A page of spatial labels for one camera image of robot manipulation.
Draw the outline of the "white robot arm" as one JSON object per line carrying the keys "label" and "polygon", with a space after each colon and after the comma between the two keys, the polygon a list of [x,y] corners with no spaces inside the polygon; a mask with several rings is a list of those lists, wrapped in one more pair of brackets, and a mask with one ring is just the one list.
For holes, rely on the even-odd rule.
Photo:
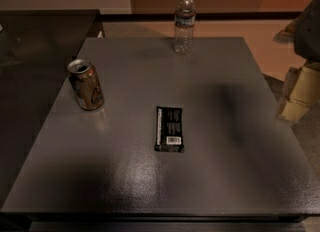
{"label": "white robot arm", "polygon": [[312,0],[275,39],[291,40],[294,52],[306,60],[289,68],[280,97],[278,117],[297,122],[320,99],[320,0]]}

